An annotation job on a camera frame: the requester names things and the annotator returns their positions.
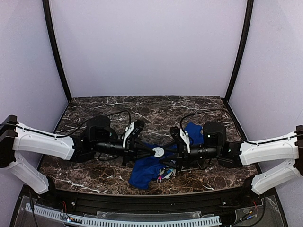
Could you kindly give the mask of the blue printed t-shirt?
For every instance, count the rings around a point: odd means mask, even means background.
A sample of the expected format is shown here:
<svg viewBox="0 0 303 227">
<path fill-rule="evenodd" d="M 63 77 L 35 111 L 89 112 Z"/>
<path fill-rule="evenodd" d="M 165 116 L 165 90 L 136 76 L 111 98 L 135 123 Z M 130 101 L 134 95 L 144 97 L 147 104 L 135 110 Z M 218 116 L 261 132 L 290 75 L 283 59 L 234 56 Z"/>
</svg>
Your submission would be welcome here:
<svg viewBox="0 0 303 227">
<path fill-rule="evenodd" d="M 194 140 L 194 144 L 204 142 L 202 135 L 202 126 L 189 122 L 185 127 L 189 136 Z M 159 162 L 155 156 L 139 159 L 135 162 L 128 183 L 138 189 L 147 190 L 149 182 L 158 178 L 160 170 L 166 168 L 166 165 Z"/>
</svg>

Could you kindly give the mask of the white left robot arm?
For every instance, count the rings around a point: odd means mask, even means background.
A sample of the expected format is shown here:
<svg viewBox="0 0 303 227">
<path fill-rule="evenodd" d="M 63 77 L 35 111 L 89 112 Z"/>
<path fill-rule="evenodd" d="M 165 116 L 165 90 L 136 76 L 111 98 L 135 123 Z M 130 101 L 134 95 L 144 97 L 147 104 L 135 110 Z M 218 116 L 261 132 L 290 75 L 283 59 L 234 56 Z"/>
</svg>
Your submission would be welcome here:
<svg viewBox="0 0 303 227">
<path fill-rule="evenodd" d="M 152 148 L 138 139 L 144 121 L 137 120 L 127 126 L 123 136 L 111 128 L 110 118 L 99 115 L 85 121 L 86 129 L 79 135 L 59 135 L 36 130 L 10 115 L 0 125 L 0 166 L 35 193 L 42 195 L 53 190 L 53 181 L 40 173 L 21 155 L 29 151 L 49 155 L 76 163 L 94 159 L 95 153 L 123 157 L 123 162 L 135 161 L 155 155 Z"/>
</svg>

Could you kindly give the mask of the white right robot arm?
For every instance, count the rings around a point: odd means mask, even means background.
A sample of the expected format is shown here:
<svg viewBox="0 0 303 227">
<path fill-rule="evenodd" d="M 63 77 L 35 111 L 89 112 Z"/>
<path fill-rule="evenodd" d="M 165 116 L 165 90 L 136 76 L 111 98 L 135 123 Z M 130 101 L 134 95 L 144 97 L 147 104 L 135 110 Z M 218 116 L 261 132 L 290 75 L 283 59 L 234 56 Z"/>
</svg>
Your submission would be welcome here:
<svg viewBox="0 0 303 227">
<path fill-rule="evenodd" d="M 172 127 L 170 129 L 177 150 L 172 156 L 160 159 L 160 163 L 180 169 L 199 159 L 214 159 L 226 168 L 240 168 L 250 164 L 283 160 L 270 170 L 249 177 L 244 189 L 261 195 L 271 188 L 303 175 L 303 127 L 298 125 L 294 132 L 269 140 L 237 141 L 226 140 L 226 128 L 216 122 L 203 126 L 202 144 L 190 144 L 188 133 Z"/>
</svg>

